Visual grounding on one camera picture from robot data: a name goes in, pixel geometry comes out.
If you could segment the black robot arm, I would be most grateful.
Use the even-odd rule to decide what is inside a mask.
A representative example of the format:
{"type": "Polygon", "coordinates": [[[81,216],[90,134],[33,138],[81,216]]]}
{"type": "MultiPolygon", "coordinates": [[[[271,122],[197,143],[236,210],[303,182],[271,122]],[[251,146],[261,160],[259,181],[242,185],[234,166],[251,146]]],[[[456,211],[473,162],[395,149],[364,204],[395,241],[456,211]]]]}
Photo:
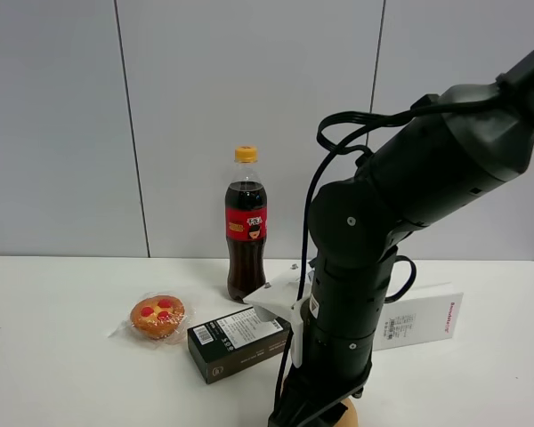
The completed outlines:
{"type": "Polygon", "coordinates": [[[318,133],[328,160],[357,154],[352,178],[308,188],[303,241],[316,246],[301,280],[280,365],[271,426],[334,426],[358,398],[399,243],[523,174],[534,146],[534,50],[488,85],[427,94],[395,115],[336,113],[320,129],[353,124],[340,142],[318,133]]]}

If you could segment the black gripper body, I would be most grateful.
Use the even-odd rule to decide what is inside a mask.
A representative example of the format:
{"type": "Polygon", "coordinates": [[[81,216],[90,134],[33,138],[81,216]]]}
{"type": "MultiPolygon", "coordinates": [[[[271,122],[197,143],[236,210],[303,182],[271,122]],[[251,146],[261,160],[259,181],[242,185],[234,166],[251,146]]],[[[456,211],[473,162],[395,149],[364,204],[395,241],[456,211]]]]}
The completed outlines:
{"type": "Polygon", "coordinates": [[[331,336],[322,343],[317,338],[311,330],[301,366],[292,366],[287,376],[278,374],[270,426],[336,426],[346,413],[343,400],[363,392],[374,335],[358,340],[331,336]]]}

